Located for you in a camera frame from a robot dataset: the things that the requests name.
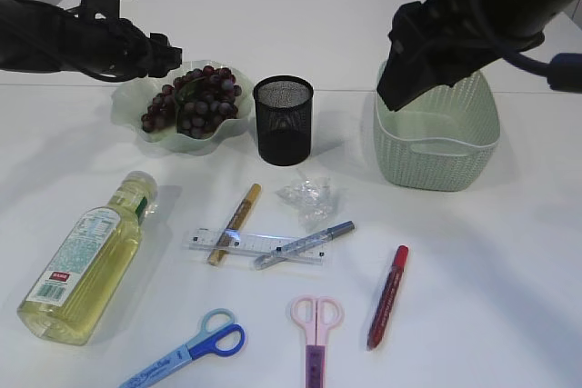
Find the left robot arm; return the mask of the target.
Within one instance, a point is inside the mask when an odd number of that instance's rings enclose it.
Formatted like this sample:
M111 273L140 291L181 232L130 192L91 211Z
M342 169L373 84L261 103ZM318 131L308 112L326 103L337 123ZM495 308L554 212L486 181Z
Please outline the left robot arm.
M144 34L125 18L96 18L34 0L1 0L1 69L77 71L97 81L163 78L182 64L182 49L163 34Z

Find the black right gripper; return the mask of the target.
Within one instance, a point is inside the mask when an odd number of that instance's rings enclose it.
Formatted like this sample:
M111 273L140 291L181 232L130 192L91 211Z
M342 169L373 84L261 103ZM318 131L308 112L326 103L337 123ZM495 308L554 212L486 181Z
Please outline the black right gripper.
M376 90L387 109L399 111L431 89L454 86L498 55L477 29L467 0L401 5Z

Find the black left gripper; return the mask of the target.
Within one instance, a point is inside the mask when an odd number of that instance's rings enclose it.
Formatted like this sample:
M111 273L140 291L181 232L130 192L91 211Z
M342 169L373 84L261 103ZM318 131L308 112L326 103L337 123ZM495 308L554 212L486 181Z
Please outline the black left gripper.
M136 78L163 78L182 64L182 49L166 35L144 34L124 18L91 18L77 8L59 15L58 60L66 71L77 71L108 83Z

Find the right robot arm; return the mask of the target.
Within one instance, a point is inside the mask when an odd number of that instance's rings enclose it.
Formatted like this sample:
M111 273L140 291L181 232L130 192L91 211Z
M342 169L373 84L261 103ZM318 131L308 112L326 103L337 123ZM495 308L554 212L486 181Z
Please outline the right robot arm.
M581 90L581 56L545 63L526 52L540 46L545 26L573 0L426 0L401 5L388 34L389 56L376 90L398 111L440 85L452 87L503 59L543 77L555 91Z

